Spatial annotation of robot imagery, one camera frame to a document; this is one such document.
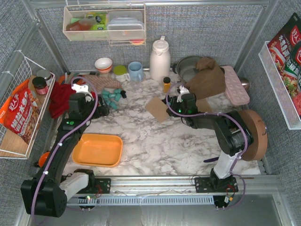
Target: brown cloth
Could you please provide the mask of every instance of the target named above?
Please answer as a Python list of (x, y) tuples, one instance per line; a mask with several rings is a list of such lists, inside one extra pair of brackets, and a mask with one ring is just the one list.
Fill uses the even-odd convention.
[(103, 88), (122, 89), (120, 82), (112, 78), (103, 78), (90, 74), (85, 75), (85, 78), (93, 83), (98, 93), (101, 92)]
[(225, 92), (225, 75), (214, 59), (204, 57), (196, 64), (200, 70), (185, 87), (194, 93), (197, 100)]

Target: metal pot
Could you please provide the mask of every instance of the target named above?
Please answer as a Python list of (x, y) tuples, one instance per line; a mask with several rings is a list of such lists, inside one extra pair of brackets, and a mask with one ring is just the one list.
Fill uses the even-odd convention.
[(196, 64), (203, 56), (188, 56), (173, 65), (173, 72), (178, 74), (183, 82), (189, 82), (198, 72)]

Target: white shelf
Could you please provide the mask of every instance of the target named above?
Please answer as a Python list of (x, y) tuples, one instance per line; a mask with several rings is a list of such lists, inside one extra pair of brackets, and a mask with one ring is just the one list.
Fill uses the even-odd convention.
[[(72, 18), (84, 18), (89, 12), (108, 14), (111, 11), (141, 11), (144, 18), (144, 29), (141, 30), (99, 30), (99, 31), (67, 31), (66, 26)], [(131, 40), (144, 40), (146, 43), (146, 16), (145, 4), (140, 8), (131, 8), (128, 4), (105, 4), (105, 5), (75, 5), (64, 7), (63, 33), (70, 41), (93, 41), (107, 40), (110, 45), (132, 45)]]
[[(20, 64), (17, 72), (14, 75), (14, 78), (11, 81), (11, 85), (9, 89), (6, 91), (5, 97), (11, 95), (11, 92), (16, 86), (18, 86), (21, 82), (29, 79), (32, 76), (32, 70), (30, 68), (29, 62), (36, 64), (37, 66), (45, 69), (39, 64), (35, 63), (31, 59), (24, 56), (22, 63)], [(14, 158), (14, 159), (28, 159), (29, 155), (32, 151), (32, 146), (34, 144), (36, 135), (39, 131), (39, 125), (43, 119), (45, 110), (48, 105), (48, 101), (50, 98), (50, 94), (52, 88), (55, 83), (55, 75), (52, 73), (53, 77), (51, 80), (51, 84), (49, 86), (48, 92), (46, 95), (38, 96), (39, 101), (42, 103), (42, 108), (40, 110), (40, 114), (35, 125), (35, 128), (32, 133), (32, 137), (29, 141), (29, 144), (25, 143), (21, 137), (12, 131), (6, 129), (3, 125), (0, 127), (0, 158)]]
[(301, 119), (272, 59), (267, 46), (268, 43), (269, 41), (264, 43), (260, 53), (258, 54), (259, 58), (268, 76), (269, 82), (271, 83), (288, 128), (291, 130), (301, 129)]

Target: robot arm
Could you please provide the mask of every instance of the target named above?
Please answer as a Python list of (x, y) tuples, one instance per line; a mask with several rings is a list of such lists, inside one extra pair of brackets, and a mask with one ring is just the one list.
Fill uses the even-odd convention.
[[(92, 101), (90, 96), (87, 97), (84, 93), (75, 93), (69, 99), (69, 118), (63, 119), (56, 136), (55, 144), (53, 145), (50, 155), (53, 153), (60, 139), (80, 125), (91, 113), (95, 101)], [(99, 106), (93, 118), (98, 118), (102, 115), (108, 115), (109, 108), (107, 106)], [(67, 201), (82, 188), (94, 186), (93, 172), (84, 173), (77, 170), (70, 178), (67, 178), (61, 183), (62, 173), (69, 156), (75, 145), (79, 142), (87, 125), (83, 125), (72, 134), (70, 134), (62, 143), (54, 155), (48, 173), (45, 175), (35, 205), (35, 214), (50, 217), (60, 217), (65, 211)], [(43, 167), (31, 180), (25, 180), (21, 185), (21, 193), (25, 205), (26, 212), (31, 213), (32, 200), (37, 184), (44, 173), (45, 166), (49, 158), (46, 160)]]
[[(174, 111), (184, 115), (195, 115), (200, 113), (196, 106), (196, 97), (194, 94), (191, 94), (185, 91), (185, 88), (181, 89), (180, 87), (179, 97), (169, 98), (170, 106)], [(169, 109), (167, 110), (167, 113), (170, 116), (179, 117), (178, 115), (173, 114)], [(232, 111), (227, 113), (227, 115), (235, 119), (241, 125), (247, 136), (247, 145), (250, 146), (253, 143), (253, 136), (244, 120), (241, 118), (239, 112)], [(187, 126), (194, 129), (206, 128), (215, 130), (216, 137), (222, 151), (217, 164), (211, 171), (210, 180), (211, 186), (215, 190), (218, 190), (218, 188), (225, 190), (227, 187), (223, 188), (223, 186), (233, 180), (233, 176), (230, 174), (230, 169), (233, 166), (235, 159), (245, 147), (245, 140), (242, 131), (240, 131), (235, 123), (224, 116), (208, 114), (184, 117), (184, 120), (186, 121)]]

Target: snack bag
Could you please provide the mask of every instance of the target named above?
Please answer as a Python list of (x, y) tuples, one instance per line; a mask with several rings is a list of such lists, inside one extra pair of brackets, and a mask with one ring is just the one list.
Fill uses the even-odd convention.
[(269, 51), (279, 71), (281, 71), (294, 46), (301, 41), (300, 32), (301, 20), (296, 13), (293, 13), (289, 21), (268, 43)]
[(39, 118), (39, 109), (32, 105), (29, 80), (21, 83), (0, 109), (0, 123), (19, 135), (27, 144)]
[(90, 30), (91, 31), (98, 31), (98, 30), (107, 30), (107, 14), (106, 13), (95, 13), (95, 12), (89, 12), (85, 15), (85, 18), (93, 18), (98, 16), (100, 19), (100, 22), (93, 25)]
[(293, 48), (280, 75), (291, 98), (297, 96), (301, 91), (301, 42)]

